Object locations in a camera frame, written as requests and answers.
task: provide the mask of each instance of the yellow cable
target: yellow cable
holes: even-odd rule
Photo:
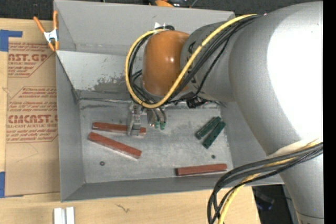
[[[318,143],[319,143],[319,142],[316,141],[316,140],[315,140],[315,141],[312,141],[311,143],[308,143],[306,146],[300,148],[299,150],[305,150],[305,149],[307,149],[307,148],[310,148],[310,147],[312,147],[312,146],[317,145]],[[270,164],[264,165],[264,167],[269,167],[269,166],[274,166],[274,165],[278,165],[278,164],[282,164],[282,163],[287,163],[287,162],[289,162],[289,161],[291,161],[291,160],[293,160],[293,159],[294,159],[293,157],[292,157],[292,158],[288,158],[288,159],[284,159],[284,160],[282,160],[282,161],[278,161],[278,162],[274,162],[274,163],[270,163]],[[249,175],[249,176],[245,177],[245,178],[241,181],[241,183],[246,182],[246,181],[248,181],[248,180],[250,180],[250,179],[253,179],[253,178],[257,177],[258,175],[260,175],[260,174]],[[241,185],[241,186],[239,186],[239,187],[237,187],[235,190],[233,190],[233,191],[228,195],[227,199],[225,200],[225,202],[224,202],[224,204],[223,204],[222,211],[221,211],[221,213],[220,213],[220,217],[219,217],[219,219],[218,219],[218,223],[217,223],[217,224],[223,224],[223,223],[224,223],[224,218],[225,218],[225,216],[226,216],[226,213],[227,213],[227,211],[228,211],[228,209],[229,209],[229,206],[230,206],[231,202],[233,201],[233,198],[238,194],[239,190],[240,190],[242,187],[244,187],[244,186],[245,186],[245,184],[244,184],[244,185]]]
[[[253,16],[255,14],[248,14],[248,15],[243,15],[243,16],[239,16],[236,17],[232,20],[229,20],[227,22],[225,22],[224,24],[222,24],[221,26],[219,26],[215,31],[213,31],[206,39],[203,40],[202,44],[199,45],[196,50],[194,51],[194,53],[191,55],[189,61],[187,62],[187,64],[184,66],[184,68],[182,69],[180,75],[178,76],[178,78],[175,80],[174,84],[172,85],[172,87],[169,89],[168,93],[163,97],[163,99],[161,99],[158,103],[155,104],[148,104],[143,102],[132,90],[132,87],[130,85],[130,78],[128,77],[128,65],[129,65],[129,61],[132,55],[132,52],[134,50],[134,48],[136,47],[136,45],[138,44],[138,42],[140,42],[144,37],[150,35],[150,34],[155,34],[157,32],[159,32],[159,30],[163,30],[163,29],[158,29],[158,30],[152,30],[152,31],[148,31],[147,33],[143,34],[141,37],[139,37],[131,46],[127,56],[126,56],[126,61],[125,61],[125,81],[126,81],[126,86],[128,88],[128,91],[130,92],[131,96],[133,97],[133,99],[139,103],[140,105],[142,105],[145,108],[148,109],[155,109],[158,108],[159,106],[162,106],[164,104],[165,101],[168,100],[168,98],[173,94],[173,92],[176,90],[176,88],[179,86],[180,82],[182,81],[184,75],[186,74],[186,72],[188,71],[189,67],[192,65],[193,61],[195,60],[196,56],[201,52],[201,50],[204,48],[204,46],[212,39],[214,38],[220,31],[222,31],[224,28],[236,23],[237,21],[244,19],[246,17],[250,17]]]

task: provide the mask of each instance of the metal clamp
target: metal clamp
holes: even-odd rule
[[[55,10],[53,15],[54,29],[51,32],[46,32],[41,22],[37,17],[33,17],[33,20],[36,22],[38,29],[44,34],[46,40],[48,41],[48,46],[52,51],[59,49],[59,40],[58,40],[58,12]]]

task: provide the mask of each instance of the metal bracket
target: metal bracket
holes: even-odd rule
[[[54,224],[75,224],[75,208],[55,208],[53,220]]]

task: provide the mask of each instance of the cardboard sheet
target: cardboard sheet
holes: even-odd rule
[[[42,24],[51,30],[52,22]],[[5,196],[59,191],[55,53],[33,20],[0,19],[0,29],[22,31],[9,37],[1,89],[7,95]],[[3,141],[4,130],[0,135]]]

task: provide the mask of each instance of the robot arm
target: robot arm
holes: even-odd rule
[[[321,140],[322,9],[322,2],[314,2],[282,8],[258,18],[241,17],[248,24],[235,28],[233,23],[225,23],[227,31],[234,31],[223,41],[215,35],[222,23],[204,26],[190,36],[178,32],[157,34],[146,46],[142,74],[143,91],[151,94],[157,103],[145,104],[146,107],[166,104],[170,92],[176,96],[174,93],[183,88],[206,100],[237,102],[267,155],[277,154],[284,148],[294,151],[306,142]],[[169,43],[176,46],[169,45],[169,51],[162,53],[160,46],[166,47],[163,41],[168,38],[171,38]],[[202,58],[211,42],[217,42],[222,48]],[[146,64],[153,63],[151,53],[153,57],[161,53],[155,66]],[[196,73],[189,73],[191,61],[192,70],[199,68]],[[125,71],[131,77],[129,70],[126,62]],[[155,78],[157,71],[157,77],[164,76],[164,79]],[[190,82],[186,79],[188,76],[192,77]],[[280,175],[290,192],[300,224],[324,223],[323,155]]]
[[[322,2],[299,4],[255,19],[230,39],[202,87],[201,97],[238,103],[267,155],[322,139],[322,9]],[[210,30],[198,32],[196,43]],[[181,59],[188,57],[189,45]],[[323,155],[281,177],[300,224],[324,223]]]

